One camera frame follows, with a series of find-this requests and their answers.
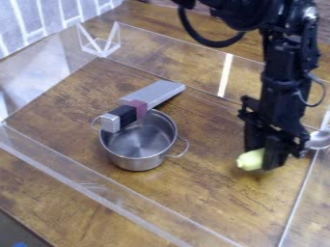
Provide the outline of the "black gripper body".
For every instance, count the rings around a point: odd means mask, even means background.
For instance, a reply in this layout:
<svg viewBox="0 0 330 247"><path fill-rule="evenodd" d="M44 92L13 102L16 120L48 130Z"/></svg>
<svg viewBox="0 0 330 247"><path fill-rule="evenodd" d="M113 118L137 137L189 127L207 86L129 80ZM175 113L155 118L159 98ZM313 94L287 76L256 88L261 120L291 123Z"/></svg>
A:
<svg viewBox="0 0 330 247"><path fill-rule="evenodd" d="M276 136L288 145L289 154L300 158L305 154L309 133L300 123L304 116L309 89L284 91L261 89L259 99L241 96L237 117L244 123L263 126L265 139Z"/></svg>

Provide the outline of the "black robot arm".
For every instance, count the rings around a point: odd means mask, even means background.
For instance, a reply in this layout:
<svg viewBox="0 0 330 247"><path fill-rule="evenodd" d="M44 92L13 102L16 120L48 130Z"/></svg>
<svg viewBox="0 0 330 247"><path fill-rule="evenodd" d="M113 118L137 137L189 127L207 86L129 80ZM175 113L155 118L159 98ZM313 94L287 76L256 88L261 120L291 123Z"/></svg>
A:
<svg viewBox="0 0 330 247"><path fill-rule="evenodd" d="M221 48L237 42L252 30L263 40L264 70L257 99L243 96L237 117L244 122L244 153L256 159L237 158L245 170L272 170L288 156L301 157L311 135L300 119L311 106L308 95L316 81L317 11L313 0L171 0L185 32L200 44ZM193 29L185 12L204 4L209 13L236 31L223 40L211 41Z"/></svg>

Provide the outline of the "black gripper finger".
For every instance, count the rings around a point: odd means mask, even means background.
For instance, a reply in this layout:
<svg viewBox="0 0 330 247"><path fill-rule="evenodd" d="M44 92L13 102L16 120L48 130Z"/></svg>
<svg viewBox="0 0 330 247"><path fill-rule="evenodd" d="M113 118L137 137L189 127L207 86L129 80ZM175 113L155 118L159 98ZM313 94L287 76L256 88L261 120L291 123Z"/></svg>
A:
<svg viewBox="0 0 330 247"><path fill-rule="evenodd" d="M269 171L279 168L284 164L288 154L289 148L283 140L273 135L268 136L265 139L261 169Z"/></svg>
<svg viewBox="0 0 330 247"><path fill-rule="evenodd" d="M265 145L265 129L252 123L245 123L243 128L243 144L245 151L259 150Z"/></svg>

